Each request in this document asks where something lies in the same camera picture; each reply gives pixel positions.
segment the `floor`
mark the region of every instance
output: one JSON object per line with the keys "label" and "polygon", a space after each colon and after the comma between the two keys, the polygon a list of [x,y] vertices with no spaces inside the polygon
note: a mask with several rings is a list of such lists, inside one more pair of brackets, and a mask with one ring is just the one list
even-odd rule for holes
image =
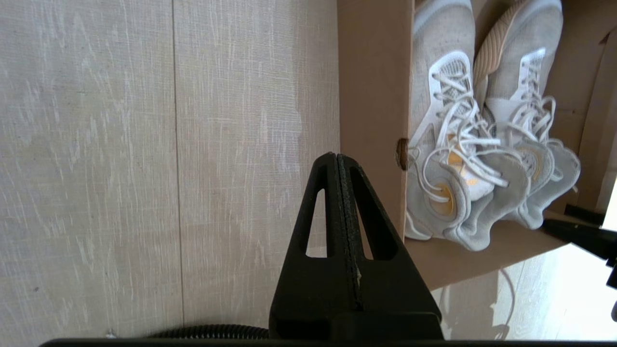
{"label": "floor", "polygon": [[[267,326],[309,168],[340,147],[336,3],[0,8],[0,346]],[[614,340],[608,271],[564,246],[433,295],[447,338]]]}

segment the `white sneaker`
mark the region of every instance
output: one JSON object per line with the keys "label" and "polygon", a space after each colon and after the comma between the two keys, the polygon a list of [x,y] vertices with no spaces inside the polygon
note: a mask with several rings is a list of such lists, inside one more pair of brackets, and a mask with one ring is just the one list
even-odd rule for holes
{"label": "white sneaker", "polygon": [[[473,97],[475,26],[469,0],[429,0],[415,13],[405,235],[480,250],[492,224],[529,189],[524,167],[496,149]],[[492,169],[482,160],[511,166]],[[494,199],[500,203],[489,204]]]}
{"label": "white sneaker", "polygon": [[542,97],[562,25],[560,0],[517,2],[491,29],[474,65],[489,129],[520,152],[531,181],[528,198],[506,219],[531,229],[542,225],[544,209],[574,186],[581,171],[576,155],[549,138],[555,99]]}

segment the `shoe box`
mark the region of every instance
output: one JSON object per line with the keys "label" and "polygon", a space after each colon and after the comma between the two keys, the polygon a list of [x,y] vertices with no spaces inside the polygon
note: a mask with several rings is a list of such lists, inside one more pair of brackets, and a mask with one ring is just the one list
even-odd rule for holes
{"label": "shoe box", "polygon": [[[476,50],[514,2],[472,0]],[[565,194],[545,214],[568,219],[563,216],[566,204],[605,212],[617,178],[617,1],[562,3],[563,31],[544,94],[557,100],[551,137],[578,154],[582,170],[578,192]],[[337,2],[341,152],[363,167],[402,238],[415,5],[413,0]],[[430,289],[562,245],[508,221],[493,226],[490,246],[477,253],[447,240],[405,240]]]}

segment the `white shoelace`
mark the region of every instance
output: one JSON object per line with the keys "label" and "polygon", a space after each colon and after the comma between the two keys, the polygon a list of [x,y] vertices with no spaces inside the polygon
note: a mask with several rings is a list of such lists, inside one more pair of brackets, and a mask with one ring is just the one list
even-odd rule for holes
{"label": "white shoelace", "polygon": [[[492,130],[494,127],[505,126],[512,130],[516,130],[531,141],[563,147],[560,141],[549,138],[549,130],[553,126],[557,103],[552,96],[543,98],[539,93],[538,79],[540,76],[540,66],[535,63],[530,64],[523,62],[523,67],[529,70],[529,76],[522,81],[523,84],[528,85],[528,90],[522,95],[521,105],[512,113],[512,116],[514,116],[522,110],[521,118],[517,123],[494,123],[489,127],[489,130]],[[550,109],[544,108],[546,104],[550,105]],[[562,178],[563,173],[561,170],[555,168],[550,179],[556,182],[560,181]]]}
{"label": "white shoelace", "polygon": [[[478,104],[473,97],[473,90],[464,87],[465,85],[471,86],[470,75],[456,72],[439,73],[431,77],[445,85],[440,93],[434,95],[435,98],[444,101],[445,104],[444,111],[437,114],[442,119],[442,125],[436,138],[436,148],[426,156],[422,168],[417,161],[421,155],[421,150],[413,146],[407,148],[416,168],[418,183],[422,190],[433,201],[439,203],[450,201],[449,198],[433,193],[433,191],[441,191],[441,188],[430,184],[426,175],[429,160],[444,152],[447,152],[447,155],[441,157],[442,161],[447,161],[449,155],[454,153],[479,178],[494,185],[508,186],[508,182],[501,178],[501,173],[483,163],[478,156],[490,153],[508,153],[521,160],[520,155],[510,148],[502,147],[501,140],[489,136],[487,123],[479,116]],[[452,89],[454,89],[454,92],[458,92],[454,96],[447,93]],[[480,138],[477,134],[482,134],[485,137]],[[477,146],[486,149],[477,151]]]}

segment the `black hose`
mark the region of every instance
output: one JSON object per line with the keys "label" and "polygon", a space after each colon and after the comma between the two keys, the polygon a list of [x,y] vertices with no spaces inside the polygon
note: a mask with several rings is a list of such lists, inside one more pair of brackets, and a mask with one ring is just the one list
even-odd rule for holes
{"label": "black hose", "polygon": [[263,340],[269,338],[268,329],[236,324],[208,324],[176,328],[148,336],[149,338],[232,338]]}

